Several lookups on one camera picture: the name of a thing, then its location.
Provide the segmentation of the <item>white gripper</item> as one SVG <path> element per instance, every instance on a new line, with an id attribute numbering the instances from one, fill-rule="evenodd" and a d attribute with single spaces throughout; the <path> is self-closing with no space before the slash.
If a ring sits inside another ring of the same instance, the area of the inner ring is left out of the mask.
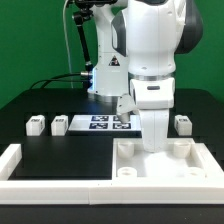
<path id="1" fill-rule="evenodd" d="M 148 152 L 166 149 L 169 110 L 174 106 L 175 80 L 130 81 L 130 93 L 117 101 L 117 117 L 129 122 L 130 114 L 139 113 L 143 148 Z"/>

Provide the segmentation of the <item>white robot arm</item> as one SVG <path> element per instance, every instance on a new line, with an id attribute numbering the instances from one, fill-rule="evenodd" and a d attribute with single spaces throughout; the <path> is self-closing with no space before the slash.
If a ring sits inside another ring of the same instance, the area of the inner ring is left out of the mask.
<path id="1" fill-rule="evenodd" d="M 140 116 L 144 149 L 166 148 L 169 109 L 174 106 L 175 56 L 190 52 L 203 35 L 195 0 L 118 0 L 97 3 L 98 62 L 88 94 L 117 103 L 120 121 Z"/>

